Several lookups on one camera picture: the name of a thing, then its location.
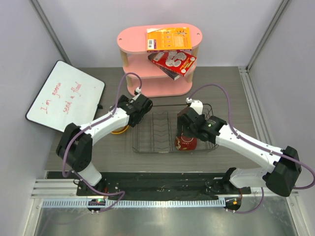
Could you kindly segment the red patterned bowl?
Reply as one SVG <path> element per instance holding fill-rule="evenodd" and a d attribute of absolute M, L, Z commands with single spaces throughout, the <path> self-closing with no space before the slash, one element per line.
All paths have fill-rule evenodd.
<path fill-rule="evenodd" d="M 197 147 L 197 139 L 182 136 L 176 136 L 175 148 L 179 151 L 195 150 Z"/>

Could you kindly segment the black wire dish rack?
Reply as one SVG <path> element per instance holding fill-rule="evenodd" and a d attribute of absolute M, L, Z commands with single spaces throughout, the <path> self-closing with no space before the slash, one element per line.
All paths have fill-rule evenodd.
<path fill-rule="evenodd" d="M 186 104 L 156 105 L 145 114 L 140 124 L 132 129 L 132 149 L 136 153 L 210 152 L 218 145 L 197 140 L 195 150 L 175 148 L 177 114 Z"/>

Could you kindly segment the yellow bowl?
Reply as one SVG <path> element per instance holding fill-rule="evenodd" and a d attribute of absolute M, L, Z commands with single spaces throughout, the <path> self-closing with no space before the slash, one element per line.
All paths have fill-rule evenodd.
<path fill-rule="evenodd" d="M 122 134 L 122 133 L 126 132 L 128 130 L 128 128 L 129 128 L 129 126 L 126 125 L 124 127 L 121 127 L 121 128 L 118 128 L 118 129 L 112 131 L 111 134 L 114 134 L 114 135 Z"/>

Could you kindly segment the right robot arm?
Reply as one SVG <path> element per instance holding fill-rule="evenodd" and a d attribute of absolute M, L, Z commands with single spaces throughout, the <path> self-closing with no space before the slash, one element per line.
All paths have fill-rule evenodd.
<path fill-rule="evenodd" d="M 294 148 L 281 149 L 242 132 L 235 134 L 225 120 L 216 116 L 206 118 L 194 108 L 186 107 L 178 113 L 177 130 L 178 135 L 223 146 L 259 165 L 254 169 L 228 169 L 222 179 L 222 188 L 227 194 L 234 194 L 244 187 L 266 187 L 279 196 L 288 197 L 301 173 L 300 165 L 281 157 L 281 154 L 287 154 L 298 160 Z"/>

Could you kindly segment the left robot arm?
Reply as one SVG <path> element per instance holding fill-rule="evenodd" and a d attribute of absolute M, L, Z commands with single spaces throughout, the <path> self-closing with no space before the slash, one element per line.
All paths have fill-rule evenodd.
<path fill-rule="evenodd" d="M 56 149 L 56 154 L 66 159 L 65 164 L 88 183 L 88 191 L 100 196 L 105 189 L 102 175 L 92 164 L 93 145 L 111 132 L 139 124 L 153 107 L 151 99 L 139 93 L 133 98 L 122 95 L 110 111 L 87 124 L 66 126 Z"/>

